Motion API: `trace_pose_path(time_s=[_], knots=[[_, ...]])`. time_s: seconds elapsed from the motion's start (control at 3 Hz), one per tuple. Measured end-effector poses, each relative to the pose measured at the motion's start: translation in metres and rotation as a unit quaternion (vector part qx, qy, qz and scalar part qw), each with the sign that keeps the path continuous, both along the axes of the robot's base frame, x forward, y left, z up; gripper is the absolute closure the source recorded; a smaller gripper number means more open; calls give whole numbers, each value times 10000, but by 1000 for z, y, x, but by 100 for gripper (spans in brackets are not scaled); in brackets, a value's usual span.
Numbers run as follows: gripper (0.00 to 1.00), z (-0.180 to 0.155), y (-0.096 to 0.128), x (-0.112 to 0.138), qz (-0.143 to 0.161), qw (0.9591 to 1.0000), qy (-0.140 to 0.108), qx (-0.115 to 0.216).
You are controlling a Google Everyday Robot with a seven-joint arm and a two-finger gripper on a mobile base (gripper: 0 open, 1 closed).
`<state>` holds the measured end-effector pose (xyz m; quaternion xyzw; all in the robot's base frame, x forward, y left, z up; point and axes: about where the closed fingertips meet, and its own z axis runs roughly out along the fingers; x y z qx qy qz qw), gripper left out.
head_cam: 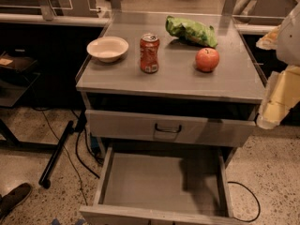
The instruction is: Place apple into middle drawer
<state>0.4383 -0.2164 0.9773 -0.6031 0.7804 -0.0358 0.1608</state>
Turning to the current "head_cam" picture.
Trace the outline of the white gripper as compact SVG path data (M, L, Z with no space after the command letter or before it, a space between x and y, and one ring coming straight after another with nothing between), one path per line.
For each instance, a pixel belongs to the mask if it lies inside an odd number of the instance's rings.
M300 102L300 4L281 26L261 37L256 47L262 50L277 49L277 59L289 65L280 73L271 73L256 119L258 127L273 129Z

